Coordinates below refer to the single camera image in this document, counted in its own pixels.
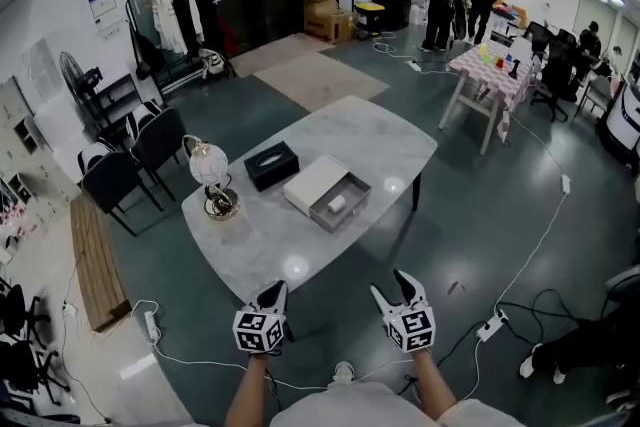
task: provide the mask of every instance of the gray tray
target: gray tray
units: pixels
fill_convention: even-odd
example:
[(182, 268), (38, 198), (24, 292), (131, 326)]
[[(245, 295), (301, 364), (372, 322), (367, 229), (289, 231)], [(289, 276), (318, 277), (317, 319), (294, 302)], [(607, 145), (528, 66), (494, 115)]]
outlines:
[[(347, 173), (337, 184), (316, 201), (310, 209), (311, 219), (317, 222), (325, 230), (333, 233), (349, 217), (356, 215), (364, 207), (371, 186), (363, 182), (353, 173)], [(329, 211), (329, 203), (342, 195), (345, 205), (340, 212), (332, 214)]]

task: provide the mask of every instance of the gray floor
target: gray floor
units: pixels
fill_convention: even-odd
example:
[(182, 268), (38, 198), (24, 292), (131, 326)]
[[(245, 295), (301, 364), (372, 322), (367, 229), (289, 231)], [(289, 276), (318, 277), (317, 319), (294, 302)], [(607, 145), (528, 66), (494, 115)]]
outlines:
[[(422, 36), (422, 30), (410, 27), (398, 32), (394, 45), (401, 53), (418, 55), (412, 46)], [(298, 340), (284, 347), (271, 371), (298, 386), (328, 382), (341, 359), (353, 362), (361, 375), (386, 361), (404, 359), (385, 338), (368, 291), (370, 282), (393, 290), (394, 268), (424, 283), (438, 326), (433, 352), (438, 358), (449, 352), (472, 323), (491, 315), (493, 302), (535, 247), (561, 198), (558, 169), (533, 137), (513, 126), (508, 145), (494, 136), (481, 157), (486, 118), (458, 109), (449, 127), (443, 132), (436, 128), (456, 78), (419, 75), (404, 59), (373, 52), (371, 43), (352, 41), (325, 54), (388, 84), (373, 101), (430, 134), (439, 149), (423, 171), (418, 212), (412, 215), (410, 193), (405, 194), (357, 244), (291, 294), (289, 320)], [(439, 62), (421, 66), (444, 67)], [(189, 132), (221, 146), (231, 160), (305, 115), (255, 77), (187, 86), (170, 103), (179, 108)], [(631, 176), (601, 148), (588, 118), (550, 125), (544, 106), (525, 104), (516, 116), (550, 142), (573, 182), (553, 230), (507, 299), (528, 304), (539, 291), (552, 287), (576, 316), (594, 318), (604, 299), (603, 281), (635, 256), (638, 208)], [(170, 161), (161, 174), (178, 202), (154, 189), (166, 207), (163, 213), (147, 199), (129, 201), (127, 219), (143, 230), (139, 237), (113, 226), (126, 292), (132, 303), (160, 303), (157, 318), (165, 354), (191, 361), (246, 362), (231, 332), (239, 301), (200, 254), (180, 210), (181, 200), (197, 184), (184, 157), (180, 167)], [(558, 309), (551, 295), (538, 304)], [(511, 308), (508, 313), (519, 333), (530, 339), (539, 336), (527, 312)], [(573, 326), (569, 320), (542, 321), (545, 340)], [(442, 367), (458, 397), (475, 383), (474, 344), (469, 336)], [(546, 376), (518, 379), (518, 365), (529, 349), (506, 329), (480, 349), (481, 381), (475, 397), (529, 426), (579, 424), (607, 412), (603, 395), (609, 370), (577, 370), (557, 387)], [(222, 424), (241, 372), (164, 360), (160, 364), (195, 421)], [(394, 365), (377, 379), (400, 390), (407, 373), (408, 365)], [(285, 407), (306, 393), (279, 388)], [(413, 400), (411, 393), (406, 396)], [(268, 404), (271, 416), (276, 408), (273, 400)]]

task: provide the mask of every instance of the pink tablecloth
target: pink tablecloth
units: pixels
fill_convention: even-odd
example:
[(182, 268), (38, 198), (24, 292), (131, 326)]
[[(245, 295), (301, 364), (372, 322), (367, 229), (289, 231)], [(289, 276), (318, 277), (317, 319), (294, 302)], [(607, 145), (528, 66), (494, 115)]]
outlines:
[(476, 46), (450, 61), (447, 68), (458, 72), (466, 70), (469, 73), (469, 78), (481, 86), (481, 92), (488, 88), (498, 95), (498, 99), (504, 102), (505, 108), (502, 112), (502, 119), (496, 127), (500, 139), (504, 141), (509, 130), (511, 113), (524, 98), (529, 85), (531, 61), (520, 63), (518, 79), (514, 80), (507, 75), (513, 69), (513, 63), (505, 61), (502, 69), (493, 64), (494, 56), (500, 56), (504, 59), (509, 53), (509, 49), (495, 41), (487, 42), (487, 46), (488, 53), (492, 58), (492, 64), (487, 64), (482, 60), (479, 46)]

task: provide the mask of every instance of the table lamp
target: table lamp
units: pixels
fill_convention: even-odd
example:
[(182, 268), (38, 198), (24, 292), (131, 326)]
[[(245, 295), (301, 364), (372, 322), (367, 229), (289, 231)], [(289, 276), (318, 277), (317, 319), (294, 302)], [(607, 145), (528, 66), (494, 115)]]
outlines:
[(533, 53), (531, 49), (531, 41), (525, 39), (523, 37), (518, 37), (511, 44), (511, 48), (509, 48), (509, 53), (511, 57), (513, 57), (513, 70), (509, 72), (509, 77), (512, 79), (518, 78), (518, 66), (521, 61), (530, 61), (531, 54)]
[[(187, 146), (189, 140), (195, 142), (191, 149)], [(219, 147), (192, 135), (185, 135), (182, 138), (182, 147), (189, 159), (191, 176), (205, 186), (205, 212), (217, 221), (224, 221), (236, 215), (240, 208), (240, 198), (228, 187), (231, 177), (227, 173), (229, 167), (227, 155)], [(228, 179), (227, 185), (221, 188), (220, 184), (225, 179)]]

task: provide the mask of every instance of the beige rug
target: beige rug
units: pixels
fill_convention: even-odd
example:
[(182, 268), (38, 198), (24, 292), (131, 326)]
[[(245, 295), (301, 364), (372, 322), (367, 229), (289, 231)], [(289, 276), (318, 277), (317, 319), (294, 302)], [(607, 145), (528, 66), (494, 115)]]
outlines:
[(345, 96), (369, 100), (389, 86), (323, 54), (313, 53), (275, 66), (256, 77), (309, 112)]
[(306, 34), (292, 34), (234, 57), (231, 59), (231, 64), (238, 76), (244, 78), (296, 57), (312, 52), (322, 52), (332, 47), (333, 45)]

